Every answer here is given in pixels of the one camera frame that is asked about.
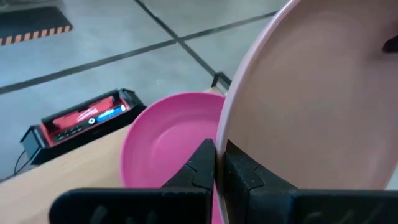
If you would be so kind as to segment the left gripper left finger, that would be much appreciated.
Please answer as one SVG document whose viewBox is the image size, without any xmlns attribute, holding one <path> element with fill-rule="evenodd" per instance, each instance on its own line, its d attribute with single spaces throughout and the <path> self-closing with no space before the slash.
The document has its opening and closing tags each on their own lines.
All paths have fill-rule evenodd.
<svg viewBox="0 0 398 224">
<path fill-rule="evenodd" d="M 205 139 L 182 168 L 159 188 L 79 188 L 52 203 L 50 224 L 210 224 L 216 148 Z"/>
</svg>

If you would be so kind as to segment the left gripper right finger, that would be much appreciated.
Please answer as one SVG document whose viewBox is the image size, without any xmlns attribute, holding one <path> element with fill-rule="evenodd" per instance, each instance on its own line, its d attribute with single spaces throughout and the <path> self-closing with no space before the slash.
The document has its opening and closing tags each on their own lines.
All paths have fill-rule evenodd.
<svg viewBox="0 0 398 224">
<path fill-rule="evenodd" d="M 224 154 L 224 200 L 230 223 L 397 224 L 397 192 L 298 189 L 231 141 Z"/>
</svg>

